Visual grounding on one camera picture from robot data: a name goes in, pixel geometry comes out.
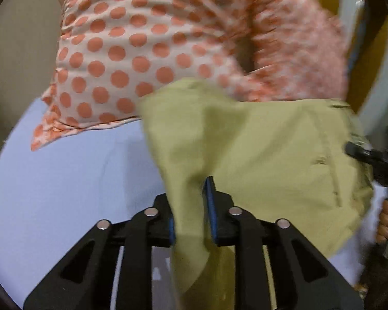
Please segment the yellow-green pants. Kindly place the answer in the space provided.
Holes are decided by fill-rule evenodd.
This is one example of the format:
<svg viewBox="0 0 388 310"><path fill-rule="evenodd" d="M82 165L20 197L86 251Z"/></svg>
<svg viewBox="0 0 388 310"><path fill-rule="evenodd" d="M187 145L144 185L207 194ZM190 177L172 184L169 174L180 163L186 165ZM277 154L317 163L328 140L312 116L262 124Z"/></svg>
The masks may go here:
<svg viewBox="0 0 388 310"><path fill-rule="evenodd" d="M258 219L290 220L328 258L370 207L371 169L344 151L363 137L346 103L238 102L183 79L145 96L139 113L174 215L179 309L234 307L234 252L212 243L205 217L208 176Z"/></svg>

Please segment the white bed mattress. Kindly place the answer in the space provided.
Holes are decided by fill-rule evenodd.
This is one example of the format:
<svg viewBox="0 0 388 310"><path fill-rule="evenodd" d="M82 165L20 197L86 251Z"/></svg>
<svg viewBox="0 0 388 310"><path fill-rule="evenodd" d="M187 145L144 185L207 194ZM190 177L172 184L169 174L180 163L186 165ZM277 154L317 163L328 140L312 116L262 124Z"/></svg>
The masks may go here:
<svg viewBox="0 0 388 310"><path fill-rule="evenodd" d="M98 221L129 219L164 193L140 120L31 150L36 100L0 154L0 283L18 306Z"/></svg>

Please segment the orange polka dot pillow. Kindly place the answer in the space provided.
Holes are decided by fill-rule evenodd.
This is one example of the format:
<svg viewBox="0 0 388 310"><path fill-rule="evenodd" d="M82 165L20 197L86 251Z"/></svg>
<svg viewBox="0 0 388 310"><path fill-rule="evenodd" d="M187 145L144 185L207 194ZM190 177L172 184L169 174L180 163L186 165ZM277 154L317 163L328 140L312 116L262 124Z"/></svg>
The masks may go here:
<svg viewBox="0 0 388 310"><path fill-rule="evenodd" d="M247 32L236 40L249 102L344 99L346 43L339 19L316 0L247 0Z"/></svg>
<svg viewBox="0 0 388 310"><path fill-rule="evenodd" d="M247 0L60 0L55 70L31 148L135 120L139 100L183 78L244 100L236 57Z"/></svg>

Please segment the wooden framed glass door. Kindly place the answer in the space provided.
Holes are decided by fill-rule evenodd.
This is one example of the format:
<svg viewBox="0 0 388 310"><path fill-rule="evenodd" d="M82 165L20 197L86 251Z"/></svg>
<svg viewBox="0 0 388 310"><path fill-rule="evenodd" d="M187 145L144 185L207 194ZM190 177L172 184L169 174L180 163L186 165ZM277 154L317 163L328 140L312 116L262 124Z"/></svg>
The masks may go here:
<svg viewBox="0 0 388 310"><path fill-rule="evenodd" d="M367 135L388 126L388 0L319 0L346 29L347 102Z"/></svg>

